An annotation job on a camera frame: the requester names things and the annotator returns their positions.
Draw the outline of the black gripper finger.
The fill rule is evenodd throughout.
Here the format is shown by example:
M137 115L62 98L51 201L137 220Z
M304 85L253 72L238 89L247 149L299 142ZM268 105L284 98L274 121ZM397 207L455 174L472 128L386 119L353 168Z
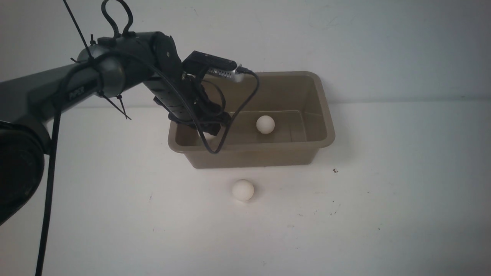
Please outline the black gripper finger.
M212 136L216 136L221 130L221 124L217 121L199 121L198 124L196 124L194 121L184 121L180 124L186 125L196 131L198 131L199 125L202 133L208 133Z

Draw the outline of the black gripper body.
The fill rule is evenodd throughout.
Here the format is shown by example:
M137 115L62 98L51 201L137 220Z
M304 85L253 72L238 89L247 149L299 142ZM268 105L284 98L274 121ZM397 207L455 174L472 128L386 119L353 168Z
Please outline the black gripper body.
M154 102L168 112L168 118L180 124L184 121L217 121L222 127L232 123L231 115L225 111L226 98L218 85L207 81L219 95L220 104L213 102L205 91L202 81L186 76L174 91L158 76L151 77L144 85L154 94Z

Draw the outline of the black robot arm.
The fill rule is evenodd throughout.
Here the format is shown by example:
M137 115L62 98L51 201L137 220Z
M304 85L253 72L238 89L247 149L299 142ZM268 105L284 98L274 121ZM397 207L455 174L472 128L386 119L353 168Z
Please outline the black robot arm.
M195 128L173 87L203 132L216 135L230 121L224 98L212 102L201 84L211 64L230 61L193 52L182 62L173 38L161 32L101 37L89 50L93 64L83 50L74 64L1 83L1 223L31 199L42 180L44 155L53 146L46 124L57 108L66 111L93 95L116 98L144 84L174 122Z

